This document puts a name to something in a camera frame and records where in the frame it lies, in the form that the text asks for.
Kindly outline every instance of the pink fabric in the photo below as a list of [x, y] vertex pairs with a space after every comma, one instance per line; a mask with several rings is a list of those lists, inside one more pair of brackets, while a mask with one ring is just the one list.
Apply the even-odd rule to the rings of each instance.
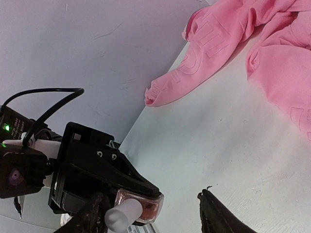
[[254, 28], [266, 24], [246, 59], [248, 80], [311, 141], [311, 0], [220, 0], [194, 13], [178, 69], [152, 81], [147, 106], [175, 101], [211, 77]]

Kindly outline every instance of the black wire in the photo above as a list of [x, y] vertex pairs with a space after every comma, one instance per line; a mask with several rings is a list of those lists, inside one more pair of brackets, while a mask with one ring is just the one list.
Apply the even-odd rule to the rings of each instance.
[[73, 99], [77, 98], [78, 96], [82, 95], [84, 93], [83, 88], [45, 88], [45, 89], [35, 89], [35, 90], [29, 90], [29, 91], [23, 91], [20, 93], [17, 93], [10, 97], [3, 105], [7, 105], [10, 101], [13, 99], [26, 95], [31, 93], [39, 93], [39, 92], [73, 92], [70, 95], [64, 97], [62, 100], [57, 102], [54, 106], [52, 106], [49, 110], [47, 110], [39, 119], [33, 123], [33, 125], [29, 128], [27, 131], [24, 139], [23, 139], [23, 146], [27, 147], [28, 142], [31, 138], [31, 136], [39, 129], [39, 127], [50, 117], [52, 116], [57, 110], [59, 110], [61, 107], [63, 107], [65, 104], [69, 103]]
[[48, 130], [48, 129], [42, 129], [39, 132], [37, 132], [35, 134], [35, 140], [40, 139], [43, 135], [46, 135], [48, 140], [50, 140], [50, 141], [52, 140], [52, 135], [50, 133], [50, 130]]

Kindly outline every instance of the wall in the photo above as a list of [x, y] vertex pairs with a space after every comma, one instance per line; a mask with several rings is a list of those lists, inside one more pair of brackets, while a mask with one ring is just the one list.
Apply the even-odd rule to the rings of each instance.
[[[122, 141], [144, 107], [145, 88], [184, 46], [180, 34], [190, 15], [206, 5], [202, 0], [0, 0], [0, 102], [30, 88], [81, 86], [86, 93], [53, 115], [49, 126], [62, 133], [75, 121]], [[10, 106], [38, 118], [63, 96], [30, 95]], [[16, 222], [12, 200], [1, 200], [0, 233], [52, 231], [31, 224], [58, 228], [47, 198], [47, 190], [27, 198], [27, 224]]]

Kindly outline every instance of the white cylinder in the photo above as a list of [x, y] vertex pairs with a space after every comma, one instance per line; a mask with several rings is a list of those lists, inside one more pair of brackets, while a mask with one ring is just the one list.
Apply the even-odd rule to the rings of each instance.
[[122, 233], [142, 214], [142, 205], [136, 199], [127, 199], [105, 214], [106, 226], [116, 233]]

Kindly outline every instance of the screw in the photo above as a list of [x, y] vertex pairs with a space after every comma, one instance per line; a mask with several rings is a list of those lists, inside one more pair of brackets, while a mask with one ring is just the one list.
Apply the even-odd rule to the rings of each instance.
[[99, 157], [101, 157], [101, 158], [102, 158], [103, 153], [102, 153], [101, 151], [98, 151], [98, 152], [97, 152], [97, 155], [98, 155]]

